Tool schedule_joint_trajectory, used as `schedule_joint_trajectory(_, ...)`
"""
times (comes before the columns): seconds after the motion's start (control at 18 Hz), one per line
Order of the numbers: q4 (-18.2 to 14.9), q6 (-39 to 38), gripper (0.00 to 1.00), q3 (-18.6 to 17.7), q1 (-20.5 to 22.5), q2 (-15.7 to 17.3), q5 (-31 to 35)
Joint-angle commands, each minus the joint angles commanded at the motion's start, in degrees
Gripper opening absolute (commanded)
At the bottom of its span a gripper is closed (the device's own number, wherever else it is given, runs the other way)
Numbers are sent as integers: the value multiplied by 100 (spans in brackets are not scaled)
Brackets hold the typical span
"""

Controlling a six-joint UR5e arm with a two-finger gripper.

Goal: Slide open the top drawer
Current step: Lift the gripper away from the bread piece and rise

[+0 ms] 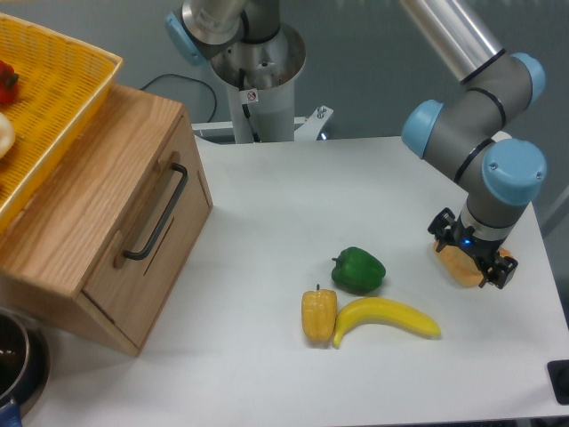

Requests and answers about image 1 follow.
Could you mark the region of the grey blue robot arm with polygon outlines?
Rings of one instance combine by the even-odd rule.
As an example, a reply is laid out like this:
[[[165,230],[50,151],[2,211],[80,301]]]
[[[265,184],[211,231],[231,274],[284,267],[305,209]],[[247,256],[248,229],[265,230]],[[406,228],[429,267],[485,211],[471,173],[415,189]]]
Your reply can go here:
[[[461,1],[406,1],[406,13],[464,87],[446,106],[429,100],[407,118],[403,143],[467,194],[459,214],[445,209],[429,225],[449,267],[470,264],[481,284],[503,287],[517,261],[501,250],[547,173],[531,142],[498,133],[542,94],[541,64],[507,53]],[[191,64],[211,65],[227,88],[236,142],[312,141],[324,125],[317,109],[294,123],[294,81],[306,50],[280,19],[276,1],[186,1],[166,30]]]

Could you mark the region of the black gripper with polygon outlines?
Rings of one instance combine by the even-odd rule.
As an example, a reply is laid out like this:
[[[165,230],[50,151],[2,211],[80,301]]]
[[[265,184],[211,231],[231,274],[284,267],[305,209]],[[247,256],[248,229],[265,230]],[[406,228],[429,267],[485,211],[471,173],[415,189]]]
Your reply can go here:
[[[511,256],[498,255],[501,241],[476,237],[475,229],[457,222],[450,208],[445,207],[435,216],[428,232],[436,241],[436,252],[442,252],[446,246],[456,246],[475,261],[483,276],[478,284],[480,288],[491,284],[503,289],[513,278],[518,262]]]

